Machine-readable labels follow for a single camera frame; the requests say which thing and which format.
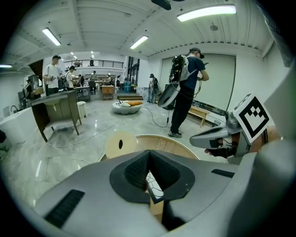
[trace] vent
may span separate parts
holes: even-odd
[[[54,226],[61,228],[71,213],[74,211],[84,192],[72,189],[45,217],[45,219]]]

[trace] cap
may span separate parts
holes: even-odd
[[[199,48],[192,48],[192,49],[190,49],[189,50],[189,52],[191,52],[191,51],[197,51],[197,52],[199,52],[199,54],[200,54],[200,58],[204,58],[204,55],[202,54],[202,52],[200,51],[200,49]]]
[[[54,55],[54,56],[52,57],[52,59],[55,59],[55,58],[57,58],[57,59],[61,59],[61,57],[58,56],[58,55]]]

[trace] wooden bench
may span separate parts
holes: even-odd
[[[195,106],[191,106],[188,112],[188,114],[190,115],[202,117],[202,122],[200,123],[200,127],[204,124],[205,118],[207,117],[208,113],[210,112],[201,108],[197,108]]]

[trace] white ceiling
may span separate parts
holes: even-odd
[[[237,14],[180,22],[177,15],[216,4],[235,4]],[[165,58],[197,46],[202,52],[233,54],[235,50],[264,56],[273,40],[263,16],[251,0],[171,1],[166,11],[150,0],[43,0],[24,18],[2,62],[21,70],[32,62],[71,51],[100,51],[137,58]],[[217,31],[210,26],[217,25]],[[55,46],[42,32],[50,28]],[[143,35],[149,39],[130,50]]]

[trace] sneaker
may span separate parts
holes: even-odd
[[[169,135],[170,137],[177,137],[177,138],[182,137],[182,134],[181,134],[181,133],[179,133],[179,132],[177,132],[177,133],[172,133],[171,130],[169,131],[168,135]]]

